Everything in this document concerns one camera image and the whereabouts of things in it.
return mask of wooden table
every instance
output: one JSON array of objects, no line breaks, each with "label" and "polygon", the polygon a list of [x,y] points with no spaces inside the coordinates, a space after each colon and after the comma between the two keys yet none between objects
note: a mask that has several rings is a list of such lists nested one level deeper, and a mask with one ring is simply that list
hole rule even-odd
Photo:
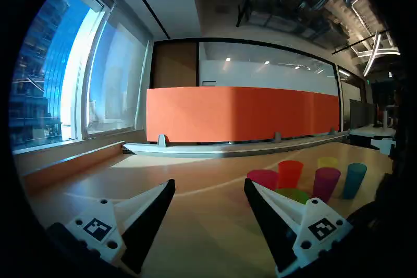
[{"label": "wooden table", "polygon": [[[176,194],[142,268],[142,277],[275,277],[275,263],[243,192],[252,169],[277,170],[283,160],[304,163],[299,189],[312,192],[317,159],[334,156],[340,180],[329,200],[339,214],[374,199],[391,160],[377,150],[327,143],[278,154],[222,159],[158,158],[121,154],[73,176],[30,201],[40,222],[67,223],[92,200],[122,201],[173,178]],[[363,163],[367,173],[357,196],[342,200],[347,166]]]}]

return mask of orange panel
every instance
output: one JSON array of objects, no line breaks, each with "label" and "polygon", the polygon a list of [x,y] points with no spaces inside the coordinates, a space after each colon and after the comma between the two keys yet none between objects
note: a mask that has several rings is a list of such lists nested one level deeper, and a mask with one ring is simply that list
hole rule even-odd
[{"label": "orange panel", "polygon": [[146,136],[169,142],[273,139],[339,129],[334,95],[269,88],[182,87],[149,89]]}]

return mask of magenta cup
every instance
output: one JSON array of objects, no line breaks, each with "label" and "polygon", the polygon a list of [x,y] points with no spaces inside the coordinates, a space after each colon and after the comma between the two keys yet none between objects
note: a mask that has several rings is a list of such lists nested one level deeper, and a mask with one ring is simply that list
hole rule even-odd
[{"label": "magenta cup", "polygon": [[248,172],[248,178],[253,182],[272,191],[277,188],[278,173],[271,170],[252,170]]},{"label": "magenta cup", "polygon": [[322,167],[316,170],[312,198],[320,198],[327,203],[332,196],[340,177],[340,171],[335,168]]}]

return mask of plastic cup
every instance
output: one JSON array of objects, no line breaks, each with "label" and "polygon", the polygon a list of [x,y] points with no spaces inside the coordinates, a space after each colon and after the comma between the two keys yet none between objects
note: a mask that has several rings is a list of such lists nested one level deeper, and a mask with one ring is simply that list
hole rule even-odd
[{"label": "plastic cup", "polygon": [[317,168],[322,168],[322,167],[337,168],[337,164],[338,162],[336,158],[325,156],[323,158],[318,159]]},{"label": "plastic cup", "polygon": [[322,167],[316,170],[312,198],[320,198],[327,203],[340,177],[340,171],[335,168]]},{"label": "plastic cup", "polygon": [[275,192],[301,204],[306,204],[310,198],[307,193],[298,189],[276,189]]},{"label": "plastic cup", "polygon": [[278,164],[278,189],[295,189],[304,164],[298,161],[283,161]]},{"label": "plastic cup", "polygon": [[342,194],[344,199],[353,199],[356,196],[365,176],[366,169],[366,165],[360,163],[353,163],[348,166],[348,174]]},{"label": "plastic cup", "polygon": [[248,178],[265,188],[275,190],[278,183],[277,172],[271,170],[253,170],[248,172]]}]

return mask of teal cup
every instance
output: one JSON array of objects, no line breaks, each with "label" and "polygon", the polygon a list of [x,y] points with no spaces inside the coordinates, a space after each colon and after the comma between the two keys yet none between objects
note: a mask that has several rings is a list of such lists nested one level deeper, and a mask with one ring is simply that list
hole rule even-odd
[{"label": "teal cup", "polygon": [[365,176],[366,169],[366,166],[360,163],[353,163],[348,166],[348,174],[342,194],[344,199],[353,199],[356,196]]}]

